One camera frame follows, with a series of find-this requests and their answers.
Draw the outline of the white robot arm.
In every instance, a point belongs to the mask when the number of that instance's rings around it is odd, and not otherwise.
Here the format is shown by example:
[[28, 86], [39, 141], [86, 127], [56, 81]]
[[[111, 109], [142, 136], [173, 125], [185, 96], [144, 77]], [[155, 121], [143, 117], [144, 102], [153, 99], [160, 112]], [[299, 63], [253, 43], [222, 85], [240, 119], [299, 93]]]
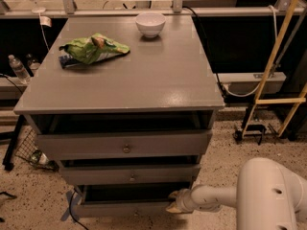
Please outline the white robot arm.
[[166, 211], [173, 214], [232, 207], [237, 230], [297, 230], [307, 221], [307, 180], [268, 158], [248, 160], [234, 187], [200, 184], [174, 191], [169, 198]]

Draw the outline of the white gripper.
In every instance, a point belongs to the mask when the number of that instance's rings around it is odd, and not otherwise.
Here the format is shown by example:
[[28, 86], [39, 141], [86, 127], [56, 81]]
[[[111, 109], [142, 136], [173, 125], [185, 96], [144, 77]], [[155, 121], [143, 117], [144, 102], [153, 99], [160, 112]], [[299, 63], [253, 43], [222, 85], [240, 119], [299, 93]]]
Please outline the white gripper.
[[171, 202], [166, 207], [166, 211], [172, 214], [192, 213], [199, 208], [199, 204], [192, 199], [191, 191], [188, 189], [174, 191], [168, 198]]

